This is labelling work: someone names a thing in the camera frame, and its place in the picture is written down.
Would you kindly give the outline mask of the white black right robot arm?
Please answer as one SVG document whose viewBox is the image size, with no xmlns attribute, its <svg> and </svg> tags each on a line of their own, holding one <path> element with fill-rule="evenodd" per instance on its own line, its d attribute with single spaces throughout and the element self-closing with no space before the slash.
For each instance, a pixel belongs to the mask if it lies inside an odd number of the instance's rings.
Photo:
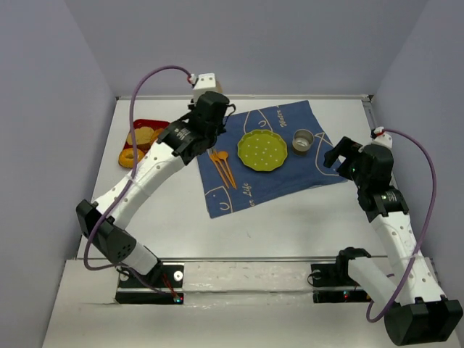
<svg viewBox="0 0 464 348">
<path fill-rule="evenodd" d="M 382 134 L 368 145 L 343 137 L 324 155 L 327 168 L 340 157 L 337 173 L 357 187 L 357 199 L 386 251 L 393 277 L 376 266 L 361 248 L 339 252 L 333 275 L 337 281 L 354 281 L 381 307 L 391 341 L 397 346 L 446 341 L 463 317 L 457 300 L 448 299 L 434 279 L 420 251 L 409 208 L 392 184 L 392 138 Z"/>
</svg>

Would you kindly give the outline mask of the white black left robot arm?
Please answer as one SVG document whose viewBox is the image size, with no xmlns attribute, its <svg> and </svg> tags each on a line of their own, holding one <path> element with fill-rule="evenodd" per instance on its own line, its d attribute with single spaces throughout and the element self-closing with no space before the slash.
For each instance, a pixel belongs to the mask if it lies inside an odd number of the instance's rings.
<svg viewBox="0 0 464 348">
<path fill-rule="evenodd" d="M 186 115 L 170 123 L 135 173 L 94 202 L 84 199 L 76 207 L 82 234 L 111 263 L 141 276 L 157 278 L 162 262 L 127 231 L 131 218 L 144 202 L 173 174 L 215 145 L 225 133 L 229 99 L 214 91 L 202 94 Z"/>
</svg>

